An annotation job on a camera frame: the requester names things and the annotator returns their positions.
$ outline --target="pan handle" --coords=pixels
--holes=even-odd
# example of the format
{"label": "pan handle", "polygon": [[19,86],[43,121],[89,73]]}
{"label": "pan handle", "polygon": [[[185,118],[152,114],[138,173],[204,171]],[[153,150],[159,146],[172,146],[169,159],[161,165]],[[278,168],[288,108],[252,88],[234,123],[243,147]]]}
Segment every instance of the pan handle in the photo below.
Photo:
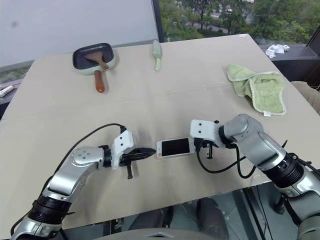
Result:
{"label": "pan handle", "polygon": [[94,71],[94,79],[95,79],[95,89],[99,93],[103,93],[105,91],[105,84],[102,79],[101,71],[99,71],[99,70]]}

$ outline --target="frying pan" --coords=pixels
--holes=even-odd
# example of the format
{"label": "frying pan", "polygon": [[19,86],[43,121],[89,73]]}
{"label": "frying pan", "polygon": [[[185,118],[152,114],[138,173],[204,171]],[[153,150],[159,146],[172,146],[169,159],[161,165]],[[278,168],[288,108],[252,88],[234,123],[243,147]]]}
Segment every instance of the frying pan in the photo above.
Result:
{"label": "frying pan", "polygon": [[108,43],[98,43],[90,46],[85,46],[76,50],[72,55],[73,67],[77,72],[84,75],[94,75],[95,88],[99,93],[105,90],[101,72],[104,70],[96,61],[87,59],[87,54],[102,52],[102,60],[108,65],[108,69],[115,67],[117,60],[115,58],[112,47]]}

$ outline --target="beige table surface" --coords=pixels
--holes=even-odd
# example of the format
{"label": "beige table surface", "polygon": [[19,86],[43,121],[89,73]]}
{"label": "beige table surface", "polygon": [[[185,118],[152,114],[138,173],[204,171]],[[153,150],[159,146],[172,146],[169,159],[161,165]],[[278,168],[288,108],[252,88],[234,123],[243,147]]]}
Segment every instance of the beige table surface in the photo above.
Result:
{"label": "beige table surface", "polygon": [[[277,71],[247,35],[233,35],[162,44],[161,71],[154,71],[150,45],[114,50],[115,69],[106,73],[109,92],[95,90],[93,76],[75,72],[72,54],[37,59],[0,122],[0,239],[38,197],[45,180],[68,149],[93,129],[108,123],[126,125],[136,147],[156,147],[157,140],[187,137],[192,119],[224,123],[246,113],[286,149],[320,168],[320,117],[300,93],[285,81],[287,114],[264,117],[238,97],[226,78],[228,64],[255,72]],[[119,134],[110,127],[82,146],[112,144]],[[215,149],[208,168],[221,169],[236,160],[233,150]],[[242,163],[247,173],[252,165]],[[71,228],[230,192],[268,179],[258,170],[241,179],[236,167],[220,174],[205,172],[194,155],[157,159],[127,170],[103,169],[89,176],[72,204],[63,227]]]}

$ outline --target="green towel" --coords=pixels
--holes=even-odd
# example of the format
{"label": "green towel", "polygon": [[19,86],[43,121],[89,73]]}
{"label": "green towel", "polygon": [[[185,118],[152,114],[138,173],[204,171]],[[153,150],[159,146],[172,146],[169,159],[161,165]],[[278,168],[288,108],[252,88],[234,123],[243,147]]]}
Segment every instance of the green towel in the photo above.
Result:
{"label": "green towel", "polygon": [[235,93],[240,97],[249,96],[255,110],[271,115],[286,113],[282,100],[285,83],[280,74],[274,71],[255,73],[235,64],[230,64],[226,73]]}

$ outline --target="white phone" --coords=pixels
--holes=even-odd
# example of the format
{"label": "white phone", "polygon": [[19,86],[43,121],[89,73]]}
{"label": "white phone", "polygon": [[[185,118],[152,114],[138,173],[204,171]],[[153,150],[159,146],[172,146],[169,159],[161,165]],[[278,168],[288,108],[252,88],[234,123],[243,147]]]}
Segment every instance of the white phone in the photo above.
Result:
{"label": "white phone", "polygon": [[170,158],[195,153],[194,141],[190,137],[156,142],[156,157]]}

